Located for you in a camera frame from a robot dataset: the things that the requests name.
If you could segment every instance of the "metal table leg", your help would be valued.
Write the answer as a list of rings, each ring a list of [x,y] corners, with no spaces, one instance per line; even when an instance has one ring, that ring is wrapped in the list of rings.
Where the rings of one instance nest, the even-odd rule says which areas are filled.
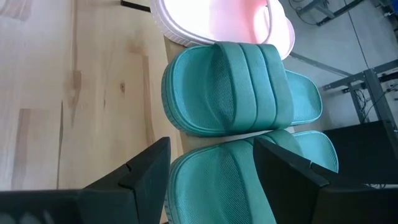
[[[390,121],[394,129],[397,129],[394,116],[391,113],[390,106],[388,105],[386,99],[386,94],[380,85],[380,81],[376,72],[373,69],[369,69],[364,71],[364,74],[366,86],[368,87],[369,94],[371,95],[377,118],[383,121]]]

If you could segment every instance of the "metal frame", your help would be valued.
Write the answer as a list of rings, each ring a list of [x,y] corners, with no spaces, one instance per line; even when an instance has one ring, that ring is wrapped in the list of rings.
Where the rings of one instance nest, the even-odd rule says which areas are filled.
[[[337,10],[336,12],[332,12],[323,6],[324,0],[313,0],[310,4],[306,5],[301,10],[297,11],[298,16],[302,16],[303,14],[309,12],[311,9],[316,9],[326,15],[326,18],[322,19],[322,21],[317,22],[317,26],[322,26],[327,22],[336,19],[337,17],[343,15],[344,13],[348,12],[355,6],[361,4],[364,0],[354,0],[353,2],[347,4],[346,6],[342,7],[341,9]]]
[[[338,88],[341,86],[347,86],[347,90],[343,90],[343,93],[349,92],[351,94],[351,97],[353,99],[354,107],[356,110],[356,113],[358,115],[359,121],[361,123],[365,123],[369,121],[367,118],[364,118],[360,104],[358,101],[358,98],[356,96],[355,90],[360,89],[360,88],[367,88],[369,95],[371,97],[373,107],[376,111],[376,115],[378,120],[383,120],[383,121],[390,121],[392,123],[392,126],[394,127],[395,130],[397,130],[396,122],[394,120],[394,116],[392,115],[390,106],[388,105],[387,99],[385,97],[385,93],[382,89],[381,86],[381,81],[384,82],[384,80],[391,80],[396,75],[393,75],[391,78],[379,78],[377,75],[378,73],[383,73],[388,70],[391,70],[393,68],[398,67],[398,60],[393,60],[391,62],[385,63],[383,65],[367,69],[363,72],[357,73],[355,75],[343,78],[341,80],[335,81],[333,83],[327,84],[323,86],[323,90],[330,90],[333,88]],[[352,85],[353,82],[356,81],[363,81],[363,83],[357,84],[357,85]]]

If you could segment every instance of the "wooden surface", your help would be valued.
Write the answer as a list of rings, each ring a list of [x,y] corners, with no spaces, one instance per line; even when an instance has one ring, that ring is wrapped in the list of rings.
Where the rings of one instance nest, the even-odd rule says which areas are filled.
[[[147,12],[118,0],[0,2],[0,190],[84,187],[180,133]]]

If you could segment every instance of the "cable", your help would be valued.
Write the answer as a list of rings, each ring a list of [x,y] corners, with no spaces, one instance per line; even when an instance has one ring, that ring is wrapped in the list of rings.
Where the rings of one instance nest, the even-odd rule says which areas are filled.
[[[296,2],[296,3],[299,3],[299,2],[302,2],[302,1],[304,1],[304,0],[289,0],[289,5],[290,5],[291,8],[296,12],[298,18],[299,18],[301,21],[303,21],[304,23],[306,23],[306,24],[308,24],[308,25],[311,25],[311,26],[316,26],[316,25],[317,25],[317,23],[312,24],[312,23],[309,23],[309,22],[303,20],[303,18],[301,18],[301,16],[299,16],[299,10],[301,10],[301,9],[303,9],[303,8],[302,8],[302,7],[296,7],[296,8],[294,8],[291,1]]]
[[[365,94],[363,93],[362,90],[355,90],[355,95],[356,95],[358,101],[362,102],[362,105],[359,110],[360,110],[362,116],[365,116],[365,109],[366,109],[366,105],[368,104],[368,102],[365,99]]]
[[[362,123],[365,122],[365,120],[366,120],[366,118],[368,117],[369,112],[371,111],[371,109],[373,108],[373,106],[376,105],[384,95],[386,95],[387,93],[389,93],[389,92],[391,92],[392,90],[394,90],[394,88],[395,88],[397,85],[398,85],[398,84],[392,85],[390,88],[388,88],[388,89],[376,100],[375,103],[373,103],[373,105],[368,109],[368,112],[365,114],[365,117],[363,118]]]

